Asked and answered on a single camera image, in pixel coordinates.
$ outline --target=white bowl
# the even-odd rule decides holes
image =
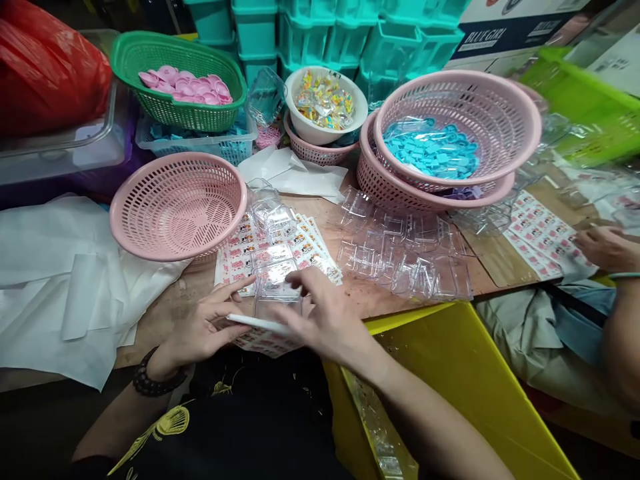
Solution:
[[[319,127],[314,122],[302,115],[302,113],[298,112],[298,108],[296,108],[293,99],[300,91],[300,80],[302,80],[302,77],[307,70],[311,70],[314,77],[318,73],[321,73],[323,75],[326,75],[328,73],[336,75],[340,88],[351,94],[351,98],[353,100],[353,124],[348,129],[332,130]],[[369,114],[367,99],[362,93],[362,90],[360,90],[354,82],[346,78],[344,75],[340,75],[340,73],[328,68],[319,67],[317,65],[301,68],[300,70],[296,70],[295,72],[290,74],[289,78],[286,81],[286,84],[287,106],[291,112],[291,122],[298,136],[300,136],[302,140],[312,145],[326,145],[338,140],[338,138],[342,137],[346,133],[357,130],[365,122]]]

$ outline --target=teal bracelet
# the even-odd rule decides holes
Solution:
[[[611,273],[609,274],[611,280],[618,278],[640,278],[640,272],[625,272],[625,273]]]

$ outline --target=pink basket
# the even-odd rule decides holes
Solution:
[[[300,160],[314,162],[321,167],[338,165],[338,163],[344,161],[349,152],[358,148],[358,142],[353,145],[340,148],[316,147],[315,145],[307,143],[302,140],[302,138],[298,137],[291,129],[290,122],[291,116],[287,110],[283,123],[285,124],[285,130],[291,139],[291,150],[293,150]]]
[[[228,161],[174,153],[136,171],[109,211],[111,231],[128,252],[154,261],[207,255],[234,234],[247,209],[247,186]]]
[[[515,174],[480,185],[483,196],[476,200],[446,199],[418,190],[402,182],[386,170],[375,157],[373,124],[379,111],[369,115],[360,130],[361,154],[358,162],[358,184],[368,194],[374,205],[396,213],[432,213],[444,210],[460,210],[485,207],[499,202],[513,188]]]
[[[436,128],[453,123],[478,144],[477,170],[448,180],[418,173],[396,159],[383,140],[392,124],[407,116],[434,118]],[[378,160],[402,180],[424,191],[496,181],[532,156],[542,129],[534,102],[520,88],[488,73],[448,70],[416,78],[394,91],[375,120]]]

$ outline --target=red plastic bag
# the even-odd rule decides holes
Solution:
[[[0,2],[0,136],[73,127],[104,114],[109,60],[26,0]]]

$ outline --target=hand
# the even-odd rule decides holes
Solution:
[[[575,244],[590,262],[609,273],[640,272],[640,244],[623,238],[616,227],[578,232]]]
[[[179,321],[171,336],[151,356],[147,374],[152,380],[171,378],[177,369],[210,358],[220,347],[251,330],[248,325],[218,329],[215,322],[230,313],[242,315],[236,303],[242,302],[238,290],[252,284],[249,277],[230,285],[216,285],[208,297],[198,300],[188,318]]]
[[[292,308],[276,305],[275,316],[318,354],[365,375],[363,369],[372,364],[372,357],[384,350],[351,310],[342,292],[316,267],[291,272],[286,281],[292,288],[302,285],[302,295],[310,293],[315,308],[304,319]]]

